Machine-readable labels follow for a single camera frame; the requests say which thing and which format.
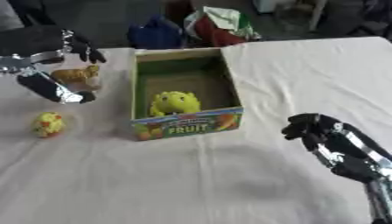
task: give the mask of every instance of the fruit box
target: fruit box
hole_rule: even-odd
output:
[[[182,137],[240,125],[243,108],[220,49],[144,52],[134,61],[131,126],[138,140]],[[150,116],[155,95],[194,93],[201,111]]]

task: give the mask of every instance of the table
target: table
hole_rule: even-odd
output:
[[[148,142],[124,131],[134,51],[103,51],[104,86],[89,104],[52,103],[2,78],[1,223],[370,223],[362,186],[332,175],[280,129],[287,116],[322,112],[390,149],[386,40],[224,48],[245,108],[240,129]],[[79,66],[70,56],[61,67]],[[43,111],[59,111],[67,131],[46,140],[31,136],[29,123]]]

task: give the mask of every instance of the silver robotic hand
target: silver robotic hand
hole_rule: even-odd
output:
[[[289,118],[282,130],[288,140],[300,138],[305,148],[331,171],[363,183],[373,224],[392,224],[392,157],[354,126],[321,114]]]
[[[106,62],[84,37],[53,25],[0,32],[0,74],[17,76],[17,82],[53,102],[91,102],[92,92],[74,93],[35,65],[59,62],[65,53],[78,53],[83,61]]]

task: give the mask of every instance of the yellow object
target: yellow object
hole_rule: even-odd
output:
[[[196,113],[200,112],[200,102],[193,93],[163,92],[155,95],[150,107],[152,116],[166,116],[173,113]]]
[[[32,131],[38,137],[55,137],[65,126],[61,115],[55,112],[45,112],[34,120]]]
[[[88,66],[85,69],[63,69],[52,72],[51,76],[64,84],[86,82],[88,79],[98,76],[98,66]]]

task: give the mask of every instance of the floor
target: floor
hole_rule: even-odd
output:
[[[170,0],[51,0],[46,1],[49,14],[62,26],[92,39],[99,47],[127,46],[129,25],[142,25],[151,16],[163,14]],[[305,31],[301,25],[287,25],[272,15],[259,15],[250,0],[192,0],[195,8],[203,5],[231,8],[245,13],[263,40],[322,38]]]

